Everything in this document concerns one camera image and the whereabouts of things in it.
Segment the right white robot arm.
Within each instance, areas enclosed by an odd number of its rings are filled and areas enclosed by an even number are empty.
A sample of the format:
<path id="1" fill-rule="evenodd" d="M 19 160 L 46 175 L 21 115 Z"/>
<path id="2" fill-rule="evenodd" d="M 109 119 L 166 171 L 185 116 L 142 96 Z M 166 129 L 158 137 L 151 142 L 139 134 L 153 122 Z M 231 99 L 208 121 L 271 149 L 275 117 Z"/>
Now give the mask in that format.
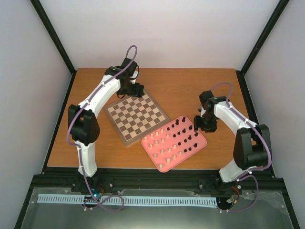
<path id="1" fill-rule="evenodd" d="M 213 133 L 221 120 L 235 135 L 233 159 L 219 170 L 221 184 L 240 181 L 253 171 L 268 169 L 272 162 L 270 131 L 239 112 L 225 96 L 215 97 L 212 91 L 199 95 L 200 115 L 194 117 L 194 131 Z"/>

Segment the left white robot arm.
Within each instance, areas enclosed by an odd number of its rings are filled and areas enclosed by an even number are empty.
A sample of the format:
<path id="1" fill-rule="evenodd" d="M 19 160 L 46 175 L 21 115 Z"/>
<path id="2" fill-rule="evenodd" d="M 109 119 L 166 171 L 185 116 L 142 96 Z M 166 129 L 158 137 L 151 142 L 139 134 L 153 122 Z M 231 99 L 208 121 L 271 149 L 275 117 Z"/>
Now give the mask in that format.
<path id="1" fill-rule="evenodd" d="M 111 66 L 105 71 L 101 82 L 87 98 L 68 108 L 66 138 L 69 145 L 77 147 L 78 171 L 85 176 L 82 186 L 89 192 L 99 186 L 98 178 L 93 176 L 97 171 L 95 141 L 100 135 L 99 112 L 114 94 L 141 98 L 144 86 L 136 82 L 138 74 L 138 64 L 126 57 L 120 66 Z"/>

